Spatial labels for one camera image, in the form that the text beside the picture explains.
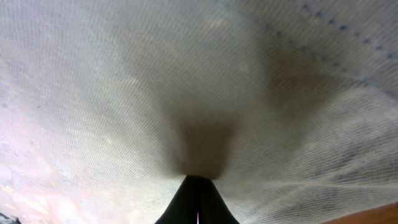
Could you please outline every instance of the black pointed object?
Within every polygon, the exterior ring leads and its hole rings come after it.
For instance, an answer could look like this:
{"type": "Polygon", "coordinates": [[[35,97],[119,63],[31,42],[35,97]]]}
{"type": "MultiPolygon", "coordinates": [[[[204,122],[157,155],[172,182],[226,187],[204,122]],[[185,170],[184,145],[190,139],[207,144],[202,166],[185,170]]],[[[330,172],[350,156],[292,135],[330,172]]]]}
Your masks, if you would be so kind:
{"type": "Polygon", "coordinates": [[[239,224],[210,179],[188,175],[156,224],[239,224]]]}

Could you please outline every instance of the woven texture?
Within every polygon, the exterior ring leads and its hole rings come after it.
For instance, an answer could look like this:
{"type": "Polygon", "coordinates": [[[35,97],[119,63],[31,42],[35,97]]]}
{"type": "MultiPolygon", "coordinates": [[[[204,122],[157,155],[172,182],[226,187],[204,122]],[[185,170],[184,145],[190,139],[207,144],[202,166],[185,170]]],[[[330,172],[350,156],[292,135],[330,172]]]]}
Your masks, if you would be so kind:
{"type": "Polygon", "coordinates": [[[0,212],[155,223],[186,174],[247,224],[397,202],[397,12],[0,0],[0,212]]]}

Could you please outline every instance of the tent fabric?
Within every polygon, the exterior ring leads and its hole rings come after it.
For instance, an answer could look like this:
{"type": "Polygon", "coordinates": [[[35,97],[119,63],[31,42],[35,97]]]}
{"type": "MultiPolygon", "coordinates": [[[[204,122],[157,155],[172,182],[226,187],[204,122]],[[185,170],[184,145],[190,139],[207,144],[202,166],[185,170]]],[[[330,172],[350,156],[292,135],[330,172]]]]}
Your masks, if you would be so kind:
{"type": "Polygon", "coordinates": [[[398,1],[0,1],[0,212],[155,223],[186,175],[239,223],[398,201],[398,1]]]}

